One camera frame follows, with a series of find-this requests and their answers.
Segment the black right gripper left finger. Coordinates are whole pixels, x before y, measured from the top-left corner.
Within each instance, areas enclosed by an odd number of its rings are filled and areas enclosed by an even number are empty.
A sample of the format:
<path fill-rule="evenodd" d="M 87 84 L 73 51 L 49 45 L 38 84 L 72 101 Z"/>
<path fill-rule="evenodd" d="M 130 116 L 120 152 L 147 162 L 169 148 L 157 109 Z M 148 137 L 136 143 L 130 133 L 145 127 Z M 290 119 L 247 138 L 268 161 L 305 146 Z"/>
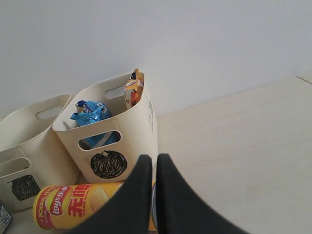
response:
<path fill-rule="evenodd" d="M 140 155 L 121 188 L 95 214 L 68 234 L 147 234 L 149 232 L 152 160 Z"/>

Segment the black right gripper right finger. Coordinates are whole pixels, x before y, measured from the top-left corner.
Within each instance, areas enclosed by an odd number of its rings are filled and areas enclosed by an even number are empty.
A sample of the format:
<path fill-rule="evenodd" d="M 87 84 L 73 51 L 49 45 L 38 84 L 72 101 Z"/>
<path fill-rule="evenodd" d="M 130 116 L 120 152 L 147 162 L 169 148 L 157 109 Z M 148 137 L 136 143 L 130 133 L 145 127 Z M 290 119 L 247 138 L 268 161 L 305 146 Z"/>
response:
<path fill-rule="evenodd" d="M 156 216 L 160 234 L 244 234 L 190 187 L 169 154 L 156 166 Z"/>

